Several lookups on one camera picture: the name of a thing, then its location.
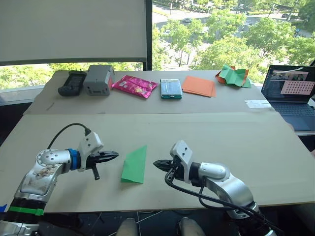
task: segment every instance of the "green paper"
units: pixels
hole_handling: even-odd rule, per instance
[[[143,146],[126,156],[121,182],[143,183],[147,146]]]
[[[225,79],[226,85],[236,85],[239,87],[250,88],[251,83],[248,77],[246,78],[245,83],[242,85],[245,72],[246,69],[233,70],[230,66],[224,65],[219,75]]]

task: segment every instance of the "laptop screen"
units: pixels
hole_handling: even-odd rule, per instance
[[[268,101],[308,102],[315,94],[315,67],[271,65],[261,92]]]

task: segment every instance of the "pink snack bag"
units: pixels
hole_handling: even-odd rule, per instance
[[[148,98],[156,86],[158,86],[158,84],[155,82],[125,75],[121,80],[115,82],[112,85],[112,88],[116,88],[139,97]]]

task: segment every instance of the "black device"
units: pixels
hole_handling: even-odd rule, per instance
[[[69,77],[65,84],[58,88],[58,93],[64,97],[78,96],[83,86],[83,81],[86,77],[86,73],[80,70],[69,71]]]
[[[295,130],[315,131],[315,67],[271,65],[261,92]]]

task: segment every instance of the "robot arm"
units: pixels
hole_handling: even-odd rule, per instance
[[[99,136],[90,132],[77,150],[41,151],[33,168],[22,179],[4,220],[0,221],[0,236],[33,235],[38,230],[39,217],[44,213],[59,175],[69,170],[82,172],[92,169],[94,179],[99,179],[96,164],[118,156],[113,151],[97,152],[102,147]]]
[[[168,172],[165,181],[169,186],[182,190],[172,183],[175,178],[191,183],[193,186],[207,187],[221,201],[259,212],[258,205],[254,201],[250,189],[240,179],[232,175],[227,166],[219,163],[202,162],[200,164],[193,162],[192,150],[182,140],[174,144],[170,154],[173,160],[159,160],[154,163],[159,169]],[[189,190],[185,192],[198,196],[201,200],[200,194]],[[276,235],[266,224],[255,220],[239,209],[229,208],[227,213],[239,226],[239,233],[242,236]]]

